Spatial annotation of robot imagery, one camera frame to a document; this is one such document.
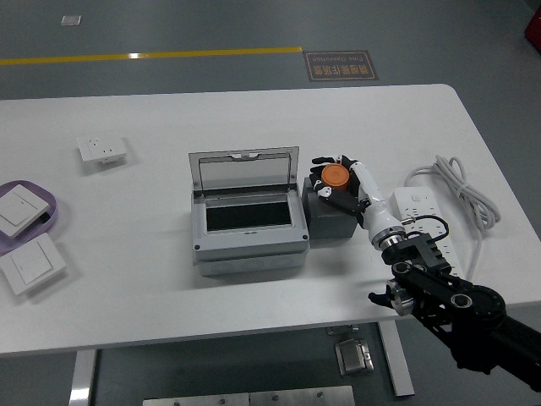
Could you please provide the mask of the robot right hand white black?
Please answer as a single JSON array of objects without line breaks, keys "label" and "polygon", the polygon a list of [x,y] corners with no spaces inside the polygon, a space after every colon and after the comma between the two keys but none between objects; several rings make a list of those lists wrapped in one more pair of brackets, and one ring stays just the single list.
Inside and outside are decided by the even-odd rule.
[{"label": "robot right hand white black", "polygon": [[[347,156],[320,156],[312,160],[309,180],[318,198],[327,205],[357,219],[369,233],[370,243],[380,251],[406,239],[405,228],[388,208],[368,167]],[[323,172],[333,165],[344,169],[348,185],[344,190],[325,180]]]}]

